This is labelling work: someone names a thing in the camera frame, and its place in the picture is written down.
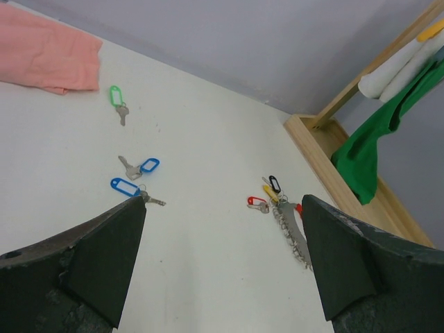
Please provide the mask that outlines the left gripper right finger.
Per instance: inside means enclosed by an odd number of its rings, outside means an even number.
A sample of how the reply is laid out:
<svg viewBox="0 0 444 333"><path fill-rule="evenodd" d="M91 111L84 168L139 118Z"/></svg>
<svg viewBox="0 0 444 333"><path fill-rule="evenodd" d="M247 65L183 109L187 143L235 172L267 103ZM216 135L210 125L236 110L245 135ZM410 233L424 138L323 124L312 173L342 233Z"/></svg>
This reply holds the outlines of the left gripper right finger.
<svg viewBox="0 0 444 333"><path fill-rule="evenodd" d="M443 251L353 218L314 195L302 222L335 332L442 332Z"/></svg>

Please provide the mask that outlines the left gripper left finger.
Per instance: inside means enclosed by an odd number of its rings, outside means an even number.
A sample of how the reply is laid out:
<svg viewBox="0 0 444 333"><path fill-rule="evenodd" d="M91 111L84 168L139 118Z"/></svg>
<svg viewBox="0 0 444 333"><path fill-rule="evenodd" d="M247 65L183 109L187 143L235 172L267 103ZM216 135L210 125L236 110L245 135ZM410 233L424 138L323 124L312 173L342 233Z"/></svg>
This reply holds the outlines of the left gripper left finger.
<svg viewBox="0 0 444 333"><path fill-rule="evenodd" d="M1 255L2 332L112 332L146 218L140 196Z"/></svg>

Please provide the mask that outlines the silver chain keyring red tag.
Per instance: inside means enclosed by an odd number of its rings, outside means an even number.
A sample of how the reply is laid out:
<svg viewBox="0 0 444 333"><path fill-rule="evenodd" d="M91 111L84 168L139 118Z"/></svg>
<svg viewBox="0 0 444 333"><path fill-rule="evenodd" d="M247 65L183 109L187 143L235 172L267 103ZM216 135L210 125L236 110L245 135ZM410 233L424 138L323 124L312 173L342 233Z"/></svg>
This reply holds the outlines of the silver chain keyring red tag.
<svg viewBox="0 0 444 333"><path fill-rule="evenodd" d="M296 203L288 201L271 205L275 221L279 225L283 235L290 246L293 256L306 268L313 270L311 257L307 245L303 227L300 226L301 218Z"/></svg>

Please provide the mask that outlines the key with yellow tag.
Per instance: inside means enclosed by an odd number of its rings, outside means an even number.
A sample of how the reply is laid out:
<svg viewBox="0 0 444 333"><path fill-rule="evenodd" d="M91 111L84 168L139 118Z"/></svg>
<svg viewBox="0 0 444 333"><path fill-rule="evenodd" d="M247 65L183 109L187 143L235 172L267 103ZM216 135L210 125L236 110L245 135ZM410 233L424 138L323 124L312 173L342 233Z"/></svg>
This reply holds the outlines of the key with yellow tag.
<svg viewBox="0 0 444 333"><path fill-rule="evenodd" d="M268 195L269 199L273 204L280 203L279 196L273 191L273 189L269 185L263 185L262 188L265 191L265 193Z"/></svg>

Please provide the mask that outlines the key with red tag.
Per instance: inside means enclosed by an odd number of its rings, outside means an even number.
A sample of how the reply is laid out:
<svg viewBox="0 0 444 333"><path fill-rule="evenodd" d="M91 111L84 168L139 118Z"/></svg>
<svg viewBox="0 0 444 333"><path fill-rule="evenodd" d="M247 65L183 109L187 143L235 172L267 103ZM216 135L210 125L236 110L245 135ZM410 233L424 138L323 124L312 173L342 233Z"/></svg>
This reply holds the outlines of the key with red tag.
<svg viewBox="0 0 444 333"><path fill-rule="evenodd" d="M258 198L255 196L249 196L247 198L247 207L250 209L258 210L262 214L268 214L270 211L268 202L263 198Z"/></svg>

